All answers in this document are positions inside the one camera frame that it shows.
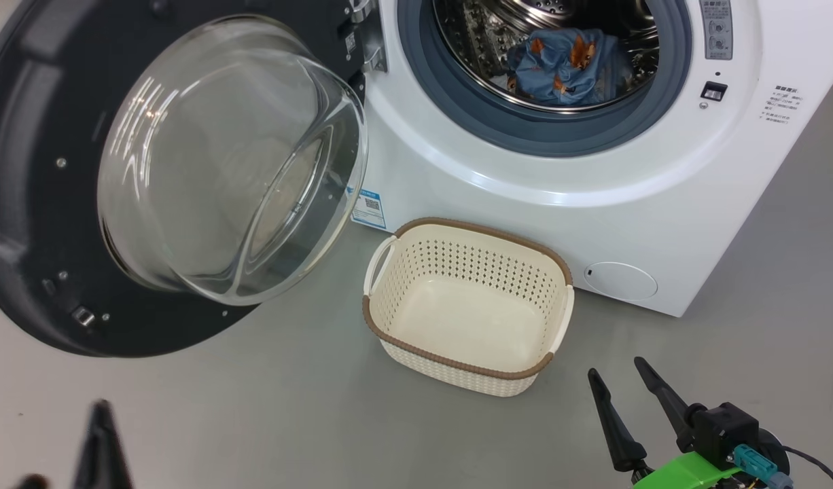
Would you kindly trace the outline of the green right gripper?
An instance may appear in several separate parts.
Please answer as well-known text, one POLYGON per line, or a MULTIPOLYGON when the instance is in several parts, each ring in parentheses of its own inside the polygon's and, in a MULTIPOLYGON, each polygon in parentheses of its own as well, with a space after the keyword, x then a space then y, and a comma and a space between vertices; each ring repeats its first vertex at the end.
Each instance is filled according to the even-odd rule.
MULTIPOLYGON (((687 412, 689 405, 664 381, 658 372, 643 357, 635 357, 634 364, 647 390, 655 396, 664 410, 673 430, 675 445, 683 455, 672 459, 652 473, 633 484, 634 489, 641 488, 712 488, 723 479, 731 479, 739 473, 740 468, 731 465, 730 469, 721 470, 705 458, 692 452, 694 436, 687 412)), ((621 473, 647 473, 645 463, 647 452, 634 440, 625 427, 614 405, 608 387, 595 368, 588 370, 588 384, 593 395, 597 414, 608 448, 610 461, 616 471, 621 473)))

